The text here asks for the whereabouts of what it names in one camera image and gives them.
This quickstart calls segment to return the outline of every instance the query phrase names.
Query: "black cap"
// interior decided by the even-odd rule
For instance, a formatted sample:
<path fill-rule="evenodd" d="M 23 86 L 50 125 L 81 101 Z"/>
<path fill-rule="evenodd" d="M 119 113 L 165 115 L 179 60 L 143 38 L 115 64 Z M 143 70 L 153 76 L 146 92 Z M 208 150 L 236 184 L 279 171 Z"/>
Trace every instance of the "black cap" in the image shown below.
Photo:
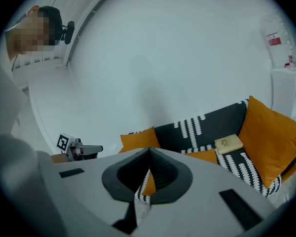
<path fill-rule="evenodd" d="M 38 11 L 43 12 L 49 19 L 49 45 L 57 45 L 63 34 L 62 19 L 59 9 L 51 6 L 42 6 Z"/>

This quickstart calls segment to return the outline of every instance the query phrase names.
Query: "black and white patterned sofa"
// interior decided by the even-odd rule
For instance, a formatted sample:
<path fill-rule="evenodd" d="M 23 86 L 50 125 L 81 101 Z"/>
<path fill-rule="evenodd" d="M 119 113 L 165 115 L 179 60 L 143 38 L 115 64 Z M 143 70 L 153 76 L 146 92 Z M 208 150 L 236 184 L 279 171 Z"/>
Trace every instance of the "black and white patterned sofa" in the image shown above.
<path fill-rule="evenodd" d="M 214 149 L 214 140 L 231 134 L 239 135 L 247 108 L 248 99 L 205 115 L 155 127 L 160 147 L 180 154 Z M 266 189 L 244 148 L 224 155 L 219 155 L 216 151 L 216 157 L 220 166 L 231 171 L 263 196 L 269 197 L 280 189 L 282 175 Z M 149 196 L 141 194 L 145 190 L 149 175 L 150 171 L 135 194 L 136 198 L 147 203 Z"/>

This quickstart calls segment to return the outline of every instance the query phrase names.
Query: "book cover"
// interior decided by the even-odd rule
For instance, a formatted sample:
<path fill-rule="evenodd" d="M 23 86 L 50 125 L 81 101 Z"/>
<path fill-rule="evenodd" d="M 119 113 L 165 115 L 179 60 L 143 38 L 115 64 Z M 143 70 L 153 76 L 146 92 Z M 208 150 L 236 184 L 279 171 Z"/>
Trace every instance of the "book cover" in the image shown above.
<path fill-rule="evenodd" d="M 226 154 L 243 147 L 243 143 L 236 134 L 215 140 L 217 151 L 220 155 Z"/>

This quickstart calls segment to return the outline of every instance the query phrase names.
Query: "ear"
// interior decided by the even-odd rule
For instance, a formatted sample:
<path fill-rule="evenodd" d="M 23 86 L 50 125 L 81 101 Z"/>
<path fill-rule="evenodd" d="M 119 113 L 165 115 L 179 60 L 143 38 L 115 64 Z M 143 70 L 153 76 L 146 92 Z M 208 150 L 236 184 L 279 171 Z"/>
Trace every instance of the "ear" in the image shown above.
<path fill-rule="evenodd" d="M 26 12 L 26 16 L 28 16 L 31 12 L 37 12 L 39 9 L 38 5 L 34 5 L 32 8 L 30 8 L 27 12 Z"/>

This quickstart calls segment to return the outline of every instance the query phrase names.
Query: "black rectangular slot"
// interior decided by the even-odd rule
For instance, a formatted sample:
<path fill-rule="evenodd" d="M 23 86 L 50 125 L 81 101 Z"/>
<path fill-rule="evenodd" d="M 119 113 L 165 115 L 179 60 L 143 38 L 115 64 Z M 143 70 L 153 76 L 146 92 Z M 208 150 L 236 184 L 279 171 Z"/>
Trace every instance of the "black rectangular slot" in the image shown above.
<path fill-rule="evenodd" d="M 83 173 L 84 170 L 81 168 L 75 168 L 72 170 L 67 170 L 67 171 L 63 171 L 63 172 L 59 172 L 60 177 L 61 178 L 65 178 L 65 177 L 69 177 L 69 176 L 74 176 L 74 175 L 78 175 L 80 173 Z"/>
<path fill-rule="evenodd" d="M 246 231 L 262 221 L 233 189 L 219 192 L 219 194 Z"/>

